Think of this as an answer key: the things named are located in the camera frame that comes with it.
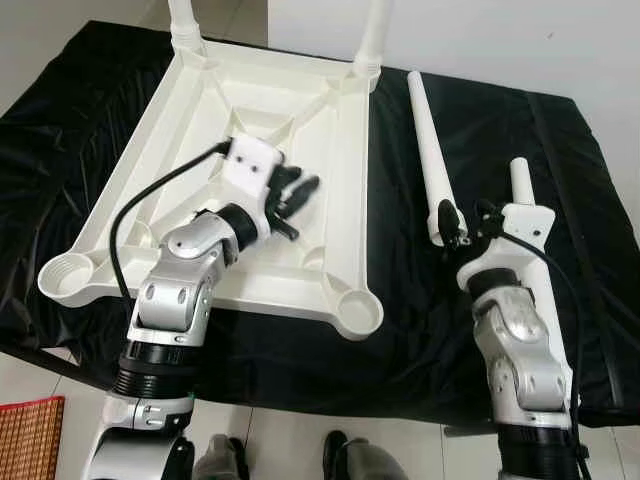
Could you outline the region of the grey left robot foot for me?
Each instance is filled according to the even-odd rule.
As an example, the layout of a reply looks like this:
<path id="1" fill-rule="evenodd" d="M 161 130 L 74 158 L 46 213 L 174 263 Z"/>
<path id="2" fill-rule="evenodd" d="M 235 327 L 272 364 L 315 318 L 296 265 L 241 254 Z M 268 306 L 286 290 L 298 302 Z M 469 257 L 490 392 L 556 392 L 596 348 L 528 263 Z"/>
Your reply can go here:
<path id="1" fill-rule="evenodd" d="M 204 454 L 195 462 L 192 480 L 251 480 L 244 443 L 236 436 L 210 436 Z"/>

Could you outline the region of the black table cloth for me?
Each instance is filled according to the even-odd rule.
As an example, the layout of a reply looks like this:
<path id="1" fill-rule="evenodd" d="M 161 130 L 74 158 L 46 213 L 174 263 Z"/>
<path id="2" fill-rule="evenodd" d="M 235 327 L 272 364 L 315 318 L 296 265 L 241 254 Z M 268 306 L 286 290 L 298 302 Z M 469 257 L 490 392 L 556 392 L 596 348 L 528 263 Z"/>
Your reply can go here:
<path id="1" fill-rule="evenodd" d="M 159 87 L 165 32 L 91 20 L 0 116 L 0 352 L 109 387 L 128 308 L 67 308 L 36 274 L 72 246 Z M 582 424 L 639 420 L 640 294 L 634 230 L 604 156 L 570 99 L 444 76 L 422 78 L 454 196 L 509 197 L 526 157 L 536 201 L 556 211 L 547 252 Z M 385 68 L 371 99 L 367 268 L 383 325 L 346 340 L 316 321 L 218 310 L 202 348 L 205 401 L 332 416 L 483 424 L 490 407 L 454 264 L 428 237 L 406 73 Z"/>

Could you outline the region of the grey right robot foot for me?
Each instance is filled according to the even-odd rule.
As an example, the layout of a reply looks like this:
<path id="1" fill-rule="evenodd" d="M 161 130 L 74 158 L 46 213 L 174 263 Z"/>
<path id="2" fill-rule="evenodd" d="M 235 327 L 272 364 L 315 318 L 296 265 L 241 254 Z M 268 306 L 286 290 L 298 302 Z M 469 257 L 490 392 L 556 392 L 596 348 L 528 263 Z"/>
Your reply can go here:
<path id="1" fill-rule="evenodd" d="M 332 430 L 325 436 L 323 480 L 410 479 L 396 458 L 379 445 Z"/>

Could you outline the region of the black metal table leg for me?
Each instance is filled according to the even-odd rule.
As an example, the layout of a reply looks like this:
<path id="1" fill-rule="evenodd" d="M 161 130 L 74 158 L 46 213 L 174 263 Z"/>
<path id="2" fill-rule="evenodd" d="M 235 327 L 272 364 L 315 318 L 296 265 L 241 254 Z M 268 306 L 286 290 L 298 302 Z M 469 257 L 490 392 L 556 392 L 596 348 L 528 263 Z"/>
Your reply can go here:
<path id="1" fill-rule="evenodd" d="M 466 436 L 492 435 L 497 433 L 497 426 L 493 422 L 483 422 L 475 425 L 444 426 L 445 438 L 466 438 Z"/>

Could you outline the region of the grey robot foot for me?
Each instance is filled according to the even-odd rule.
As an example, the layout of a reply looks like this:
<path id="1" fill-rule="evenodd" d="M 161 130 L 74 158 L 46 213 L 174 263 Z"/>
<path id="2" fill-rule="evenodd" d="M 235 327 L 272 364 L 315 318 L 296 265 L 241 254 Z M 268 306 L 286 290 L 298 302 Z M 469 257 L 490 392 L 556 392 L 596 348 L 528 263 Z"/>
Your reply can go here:
<path id="1" fill-rule="evenodd" d="M 323 480 L 410 479 L 396 458 L 379 445 L 332 430 L 325 436 Z"/>
<path id="2" fill-rule="evenodd" d="M 192 480 L 251 480 L 244 443 L 236 436 L 210 436 L 204 454 L 195 462 Z"/>

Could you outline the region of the white plastic table leg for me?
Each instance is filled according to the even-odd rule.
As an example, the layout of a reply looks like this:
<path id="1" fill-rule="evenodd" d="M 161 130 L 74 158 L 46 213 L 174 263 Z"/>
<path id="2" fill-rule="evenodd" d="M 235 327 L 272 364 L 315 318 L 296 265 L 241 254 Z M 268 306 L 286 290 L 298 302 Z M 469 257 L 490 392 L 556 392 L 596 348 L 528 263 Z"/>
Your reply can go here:
<path id="1" fill-rule="evenodd" d="M 448 170 L 445 168 L 445 159 L 442 147 L 440 147 L 438 133 L 436 133 L 433 111 L 431 111 L 430 102 L 428 101 L 428 96 L 426 96 L 425 84 L 422 82 L 421 73 L 417 72 L 417 70 L 411 70 L 406 79 L 408 91 L 410 91 L 413 125 L 415 125 L 417 145 L 419 145 L 422 182 L 424 182 L 426 198 L 428 198 L 430 241 L 435 246 L 440 246 L 438 229 L 436 229 L 436 205 L 444 198 L 449 198 L 457 209 L 458 206 L 456 205 L 456 200 L 454 200 L 451 178 L 449 178 Z M 461 211 L 460 215 L 466 224 L 465 216 L 462 215 Z"/>
<path id="2" fill-rule="evenodd" d="M 204 36 L 193 12 L 191 0 L 166 0 L 170 15 L 172 46 L 178 52 L 206 56 Z"/>
<path id="3" fill-rule="evenodd" d="M 380 76 L 393 4 L 394 0 L 370 0 L 364 32 L 351 63 L 353 76 L 366 79 Z"/>
<path id="4" fill-rule="evenodd" d="M 536 311 L 547 324 L 548 332 L 561 334 L 556 294 L 550 283 L 550 271 L 547 261 L 541 260 L 538 256 L 538 253 L 545 253 L 545 243 L 556 221 L 556 212 L 549 207 L 536 204 L 529 163 L 525 157 L 515 157 L 511 160 L 509 174 L 513 201 L 504 209 L 508 221 L 506 232 L 529 244 L 529 248 L 516 244 L 517 253 L 527 253 L 530 256 L 529 265 L 522 268 L 521 280 L 534 293 Z"/>

